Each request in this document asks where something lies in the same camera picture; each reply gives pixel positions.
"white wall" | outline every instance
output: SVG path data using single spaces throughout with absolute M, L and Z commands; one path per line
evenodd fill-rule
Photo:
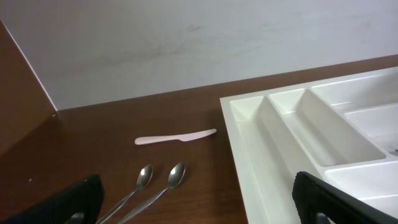
M 58 109 L 398 54 L 397 0 L 2 0 Z

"knife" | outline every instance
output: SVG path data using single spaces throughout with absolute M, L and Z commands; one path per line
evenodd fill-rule
M 190 134 L 178 134 L 173 136 L 152 136 L 152 137 L 139 137 L 134 142 L 137 145 L 141 144 L 150 144 L 161 141 L 170 141 L 170 140 L 180 140 L 180 141 L 192 141 L 195 139 L 200 139 L 206 136 L 209 136 L 213 133 L 216 133 L 217 129 L 210 129 L 206 131 L 199 131 L 197 133 Z

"utensil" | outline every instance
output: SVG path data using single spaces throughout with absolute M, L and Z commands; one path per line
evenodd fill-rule
M 150 182 L 150 179 L 152 178 L 152 173 L 153 173 L 153 166 L 152 165 L 147 165 L 142 170 L 140 171 L 138 178 L 137 178 L 137 185 L 136 189 L 129 193 L 127 196 L 125 196 L 120 202 L 118 202 L 106 215 L 104 215 L 100 220 L 98 220 L 95 224 L 102 224 L 104 223 L 107 219 L 109 219 L 113 214 L 115 214 L 126 202 L 129 200 L 129 198 L 136 193 L 138 190 L 142 190 L 145 188 L 145 186 Z
M 126 221 L 128 221 L 130 218 L 136 216 L 138 213 L 142 212 L 145 208 L 147 208 L 149 205 L 155 202 L 156 199 L 158 199 L 166 190 L 175 188 L 181 183 L 181 180 L 184 176 L 185 173 L 185 165 L 183 163 L 177 164 L 172 171 L 170 172 L 169 179 L 167 180 L 167 186 L 165 189 L 161 190 L 160 192 L 157 192 L 155 195 L 153 195 L 151 198 L 146 200 L 145 202 L 139 204 L 137 207 L 135 207 L 131 212 L 129 212 L 125 217 L 122 218 L 118 224 L 123 224 Z
M 150 143 L 161 142 L 161 141 L 170 141 L 170 140 L 191 141 L 191 140 L 209 136 L 215 132 L 217 132 L 217 129 L 199 131 L 197 133 L 190 133 L 190 134 L 178 134 L 178 135 L 173 135 L 173 136 L 139 137 L 134 142 L 137 145 L 141 145 L 141 144 L 150 144 Z

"spoon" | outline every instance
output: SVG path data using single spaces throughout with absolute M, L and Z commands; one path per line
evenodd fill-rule
M 120 222 L 118 222 L 118 224 L 123 224 L 123 223 L 127 222 L 130 218 L 136 216 L 138 213 L 142 212 L 149 205 L 154 203 L 156 201 L 156 199 L 158 199 L 166 190 L 172 189 L 172 188 L 175 188 L 176 186 L 178 186 L 181 183 L 184 173 L 185 173 L 185 165 L 180 162 L 170 172 L 169 179 L 167 180 L 166 188 L 161 190 L 160 192 L 157 192 L 155 195 L 153 195 L 151 198 L 149 198 L 145 202 L 139 204 L 137 207 L 135 207 L 133 210 L 131 210 L 131 212 L 129 212 L 125 217 L 123 217 L 122 220 Z
M 145 166 L 144 168 L 142 168 L 142 170 L 140 171 L 138 178 L 137 178 L 136 189 L 133 192 L 129 193 L 127 196 L 125 196 L 120 202 L 118 202 L 106 215 L 104 215 L 95 224 L 104 223 L 113 214 L 115 214 L 127 202 L 127 200 L 129 200 L 129 198 L 134 193 L 136 193 L 138 190 L 144 189 L 145 186 L 150 182 L 150 179 L 152 178 L 153 170 L 154 170 L 154 168 L 150 164 Z

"wooden table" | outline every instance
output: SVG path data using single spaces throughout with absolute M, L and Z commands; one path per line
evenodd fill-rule
M 182 185 L 130 223 L 246 223 L 219 98 L 396 66 L 398 55 L 59 111 L 0 157 L 0 219 L 90 174 L 104 185 L 103 215 L 153 164 L 152 182 L 108 222 L 116 223 L 165 187 L 171 168 L 184 162 Z M 196 141 L 134 145 L 139 136 L 211 128 L 218 132 Z

